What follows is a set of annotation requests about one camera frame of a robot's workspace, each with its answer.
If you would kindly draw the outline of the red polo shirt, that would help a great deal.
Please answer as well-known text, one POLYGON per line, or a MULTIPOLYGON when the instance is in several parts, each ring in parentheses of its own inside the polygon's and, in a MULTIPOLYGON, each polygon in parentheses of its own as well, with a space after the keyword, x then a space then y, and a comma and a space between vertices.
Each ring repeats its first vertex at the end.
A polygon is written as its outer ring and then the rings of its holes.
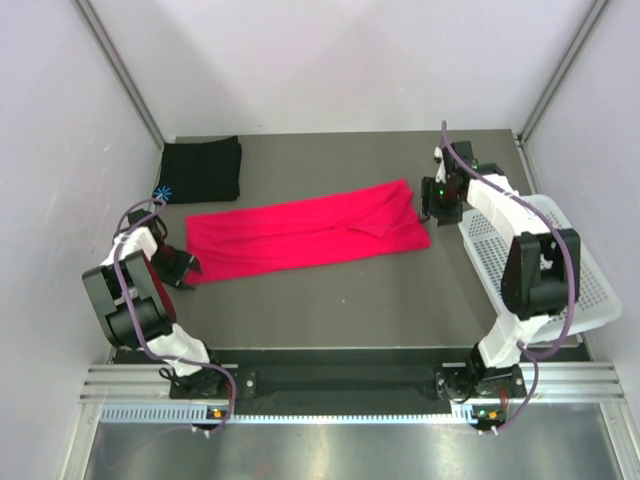
POLYGON ((431 238, 408 183, 273 206, 190 215, 186 249, 200 263, 191 285, 427 249, 431 238))

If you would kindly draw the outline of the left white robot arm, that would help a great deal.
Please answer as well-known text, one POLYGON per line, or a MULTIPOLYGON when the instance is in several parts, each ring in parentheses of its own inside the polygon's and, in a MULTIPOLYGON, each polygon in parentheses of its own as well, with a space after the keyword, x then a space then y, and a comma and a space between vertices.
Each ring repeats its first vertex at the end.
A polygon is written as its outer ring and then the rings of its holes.
POLYGON ((198 273, 197 258, 166 243, 165 223, 137 209, 119 225, 108 257, 82 274, 82 283, 107 341, 118 350, 147 351, 164 363, 170 396, 205 399, 220 394, 227 374, 213 352, 177 322, 166 291, 189 290, 186 277, 198 273))

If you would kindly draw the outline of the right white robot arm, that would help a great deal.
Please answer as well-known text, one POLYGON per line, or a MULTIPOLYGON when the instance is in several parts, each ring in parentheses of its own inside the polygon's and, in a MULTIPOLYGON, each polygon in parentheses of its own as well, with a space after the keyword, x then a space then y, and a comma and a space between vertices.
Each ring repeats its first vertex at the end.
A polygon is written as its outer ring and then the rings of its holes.
POLYGON ((463 403, 511 390, 518 363, 538 331, 579 298, 581 239, 572 228, 555 227, 511 187, 495 164, 481 164, 468 141, 443 141, 434 151, 435 176, 421 181, 425 219, 455 225, 470 206, 490 223, 508 252, 499 295, 503 312, 474 345, 464 366, 437 370, 441 396, 463 403))

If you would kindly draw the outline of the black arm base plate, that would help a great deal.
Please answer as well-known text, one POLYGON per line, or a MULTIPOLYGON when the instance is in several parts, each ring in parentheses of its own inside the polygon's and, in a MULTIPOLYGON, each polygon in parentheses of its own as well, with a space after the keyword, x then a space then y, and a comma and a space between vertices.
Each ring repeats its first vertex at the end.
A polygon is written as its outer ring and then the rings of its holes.
POLYGON ((344 400, 353 393, 380 400, 398 394, 420 401, 445 399, 463 403, 471 398, 497 398, 525 394, 518 366, 489 369, 477 376, 467 367, 418 364, 351 365, 240 365, 230 370, 239 399, 269 398, 283 394, 309 394, 326 401, 336 395, 344 400))

